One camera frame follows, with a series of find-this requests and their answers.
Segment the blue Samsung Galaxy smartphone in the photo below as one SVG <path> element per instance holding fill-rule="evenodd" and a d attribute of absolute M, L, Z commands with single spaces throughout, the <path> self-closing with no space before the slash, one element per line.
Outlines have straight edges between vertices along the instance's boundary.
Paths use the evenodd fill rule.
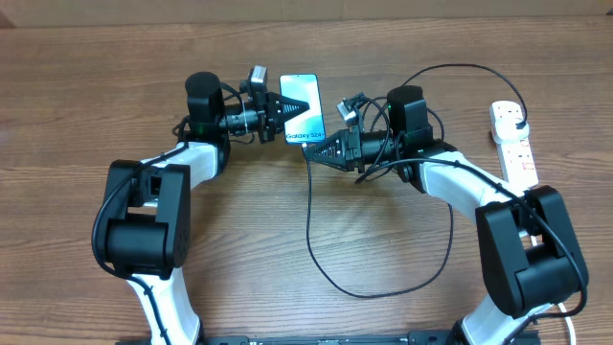
<path fill-rule="evenodd" d="M 280 76 L 284 138 L 289 145 L 314 144 L 326 137 L 318 78 L 315 74 Z"/>

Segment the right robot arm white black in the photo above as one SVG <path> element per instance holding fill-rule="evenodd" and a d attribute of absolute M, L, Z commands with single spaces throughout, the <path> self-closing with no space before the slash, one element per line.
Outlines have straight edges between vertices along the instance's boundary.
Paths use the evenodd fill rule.
<path fill-rule="evenodd" d="M 451 331 L 413 331 L 411 344 L 537 344 L 526 329 L 546 318 L 566 318 L 587 302 L 589 274 L 561 194 L 550 186 L 527 189 L 474 166 L 437 139 L 420 87 L 403 85 L 387 94 L 386 129 L 366 132 L 357 108 L 365 98 L 339 104 L 348 126 L 304 149 L 319 163 L 367 178 L 393 168 L 419 192 L 443 200 L 476 224 L 487 295 Z M 579 304 L 555 313 L 552 306 L 574 293 Z"/>

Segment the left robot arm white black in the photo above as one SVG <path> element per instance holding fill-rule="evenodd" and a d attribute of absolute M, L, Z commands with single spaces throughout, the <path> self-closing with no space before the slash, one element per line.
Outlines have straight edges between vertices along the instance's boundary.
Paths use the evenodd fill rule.
<path fill-rule="evenodd" d="M 144 159 L 116 160 L 92 227 L 98 265 L 137 294 L 151 344 L 203 344 L 204 326 L 187 292 L 183 265 L 191 239 L 191 191 L 222 174 L 236 136 L 266 143 L 288 121 L 321 112 L 315 80 L 267 88 L 267 70 L 254 66 L 238 88 L 211 72 L 185 81 L 188 115 L 174 128 L 174 149 Z"/>

